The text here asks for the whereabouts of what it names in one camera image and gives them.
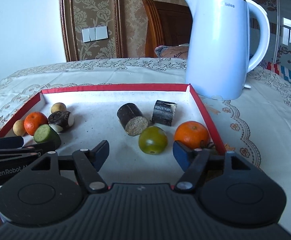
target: metal screw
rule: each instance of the metal screw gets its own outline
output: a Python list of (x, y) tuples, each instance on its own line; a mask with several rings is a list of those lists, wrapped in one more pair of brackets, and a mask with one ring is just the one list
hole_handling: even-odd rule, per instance
[(187, 189), (190, 189), (193, 187), (192, 183), (191, 182), (188, 182), (188, 181), (181, 181), (179, 182), (178, 184), (176, 184), (176, 187), (178, 189), (181, 189), (181, 190), (187, 190)]
[(99, 189), (103, 189), (105, 187), (105, 184), (100, 181), (95, 181), (95, 182), (91, 182), (89, 187), (92, 190), (99, 190)]
[(142, 190), (145, 190), (145, 187), (144, 186), (140, 186), (140, 187), (137, 187), (136, 189), (142, 191)]

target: tablecloth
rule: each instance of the tablecloth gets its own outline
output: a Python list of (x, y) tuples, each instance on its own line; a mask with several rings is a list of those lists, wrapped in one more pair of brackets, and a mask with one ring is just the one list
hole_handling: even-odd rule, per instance
[[(20, 70), (0, 81), (0, 128), (38, 91), (115, 83), (184, 83), (186, 60), (98, 59)], [(291, 84), (257, 67), (251, 89), (236, 100), (201, 97), (229, 150), (235, 150), (281, 185), (287, 206), (281, 225), (291, 233)]]

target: wall switch panel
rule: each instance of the wall switch panel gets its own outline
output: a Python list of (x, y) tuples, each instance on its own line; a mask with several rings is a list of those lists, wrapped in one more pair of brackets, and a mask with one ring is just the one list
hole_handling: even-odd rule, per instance
[(95, 41), (95, 28), (89, 28), (89, 32), (90, 32), (90, 41)]
[(83, 42), (90, 41), (90, 32), (89, 32), (89, 29), (82, 29), (82, 41)]
[(103, 40), (108, 38), (108, 29), (106, 26), (95, 28), (95, 38), (96, 40)]

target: kettle brand logo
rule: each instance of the kettle brand logo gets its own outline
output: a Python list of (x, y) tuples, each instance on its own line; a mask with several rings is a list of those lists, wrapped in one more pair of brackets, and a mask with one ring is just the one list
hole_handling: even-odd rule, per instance
[(23, 165), (23, 167), (19, 166), (17, 168), (5, 169), (4, 171), (0, 171), (0, 176), (6, 176), (9, 174), (17, 173), (22, 171), (27, 165)]
[(227, 3), (225, 1), (221, 2), (221, 6), (230, 6), (230, 7), (233, 7), (233, 8), (235, 7), (233, 4)]

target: electric kettle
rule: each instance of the electric kettle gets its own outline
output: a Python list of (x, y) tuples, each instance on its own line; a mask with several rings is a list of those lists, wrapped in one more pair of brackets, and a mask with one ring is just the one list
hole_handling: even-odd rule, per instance
[[(266, 11), (252, 0), (185, 1), (193, 18), (186, 83), (205, 97), (238, 98), (247, 73), (261, 62), (269, 46)], [(250, 13), (260, 26), (260, 43), (251, 59)]]

